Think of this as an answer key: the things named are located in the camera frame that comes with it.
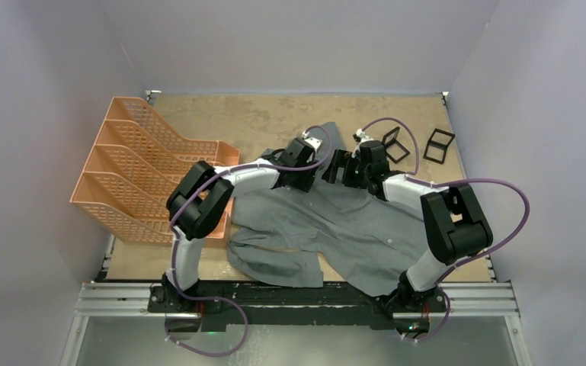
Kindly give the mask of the grey button-up shirt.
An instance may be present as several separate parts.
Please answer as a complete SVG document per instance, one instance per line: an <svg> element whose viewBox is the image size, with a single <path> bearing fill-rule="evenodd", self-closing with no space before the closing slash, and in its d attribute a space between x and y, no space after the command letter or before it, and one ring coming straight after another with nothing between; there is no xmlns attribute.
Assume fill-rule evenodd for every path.
<svg viewBox="0 0 586 366"><path fill-rule="evenodd" d="M368 296L394 291L399 275L427 250L422 220L365 190L316 178L308 193L259 190L235 199L239 225L229 264L267 284L321 287L323 254L340 278Z"/></svg>

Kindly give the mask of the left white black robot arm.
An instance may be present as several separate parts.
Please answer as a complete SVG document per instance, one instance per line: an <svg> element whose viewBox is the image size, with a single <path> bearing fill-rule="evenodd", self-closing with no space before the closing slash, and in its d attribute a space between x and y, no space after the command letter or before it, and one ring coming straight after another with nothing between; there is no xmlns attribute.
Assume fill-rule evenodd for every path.
<svg viewBox="0 0 586 366"><path fill-rule="evenodd" d="M198 162L192 166L166 203L173 240L162 286L171 306L186 312L201 300L193 286L199 281L203 244L219 225L228 203L255 191L282 187L309 191L324 162L317 157L321 146L320 139L302 135L248 164L213 167Z"/></svg>

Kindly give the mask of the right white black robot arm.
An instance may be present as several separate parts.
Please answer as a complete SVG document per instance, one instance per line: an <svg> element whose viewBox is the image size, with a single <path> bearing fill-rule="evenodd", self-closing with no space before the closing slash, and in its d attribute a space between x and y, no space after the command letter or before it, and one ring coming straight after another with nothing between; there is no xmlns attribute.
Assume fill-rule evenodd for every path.
<svg viewBox="0 0 586 366"><path fill-rule="evenodd" d="M364 189L381 201L398 204L422 220L427 249L399 275L390 296L407 310L422 307L437 284L457 262L488 248L494 238L472 187L467 183L437 187L393 171L378 140L359 144L357 151L337 149L322 179L349 188Z"/></svg>

